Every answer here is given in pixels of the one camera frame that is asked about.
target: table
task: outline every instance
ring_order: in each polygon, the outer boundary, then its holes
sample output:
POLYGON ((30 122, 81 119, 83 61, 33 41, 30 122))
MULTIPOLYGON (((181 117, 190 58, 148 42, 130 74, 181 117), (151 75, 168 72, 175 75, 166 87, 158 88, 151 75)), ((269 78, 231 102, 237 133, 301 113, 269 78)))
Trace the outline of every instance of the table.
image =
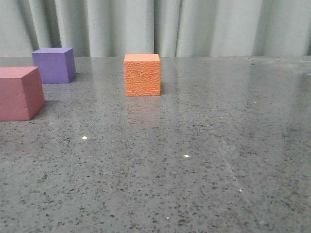
POLYGON ((0 122, 0 232, 310 232, 311 57, 161 60, 159 97, 76 58, 33 120, 0 122))

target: purple foam block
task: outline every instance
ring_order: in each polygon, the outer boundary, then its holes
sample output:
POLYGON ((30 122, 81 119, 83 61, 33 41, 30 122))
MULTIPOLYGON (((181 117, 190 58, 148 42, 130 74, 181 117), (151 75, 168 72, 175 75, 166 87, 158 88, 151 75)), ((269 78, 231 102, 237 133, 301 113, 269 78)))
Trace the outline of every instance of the purple foam block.
POLYGON ((43 48, 32 54, 42 83, 70 83, 76 77, 72 48, 43 48))

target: curtain fold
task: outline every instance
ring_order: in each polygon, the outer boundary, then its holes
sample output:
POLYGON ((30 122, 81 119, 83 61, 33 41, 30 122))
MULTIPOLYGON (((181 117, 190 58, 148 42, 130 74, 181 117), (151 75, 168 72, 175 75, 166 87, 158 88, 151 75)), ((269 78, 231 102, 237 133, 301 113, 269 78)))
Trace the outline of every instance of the curtain fold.
POLYGON ((0 0, 0 56, 310 55, 310 0, 0 0))

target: textured surface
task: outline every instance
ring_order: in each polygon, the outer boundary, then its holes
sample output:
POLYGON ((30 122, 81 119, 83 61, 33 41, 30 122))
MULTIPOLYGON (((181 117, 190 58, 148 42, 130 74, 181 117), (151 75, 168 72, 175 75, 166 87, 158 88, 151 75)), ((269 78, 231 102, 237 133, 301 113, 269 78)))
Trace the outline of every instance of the textured surface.
POLYGON ((163 58, 158 97, 76 64, 0 122, 1 233, 310 233, 311 57, 163 58))
POLYGON ((0 67, 0 121, 30 120, 44 103, 37 67, 0 67))
POLYGON ((70 83, 76 77, 72 48, 43 48, 32 55, 42 83, 70 83))
POLYGON ((159 96, 161 62, 158 54, 127 54, 124 59, 125 94, 159 96))

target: toy block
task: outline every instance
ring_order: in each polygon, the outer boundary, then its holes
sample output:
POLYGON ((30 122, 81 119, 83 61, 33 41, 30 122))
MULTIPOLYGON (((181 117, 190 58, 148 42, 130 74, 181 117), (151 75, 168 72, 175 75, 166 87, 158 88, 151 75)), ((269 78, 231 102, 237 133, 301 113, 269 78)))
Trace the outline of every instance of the toy block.
POLYGON ((124 58, 125 94, 159 96, 161 61, 158 54, 126 54, 124 58))
POLYGON ((31 120, 44 104, 38 67, 0 67, 0 121, 31 120))
POLYGON ((76 77, 72 48, 43 48, 32 55, 42 83, 70 83, 76 77))

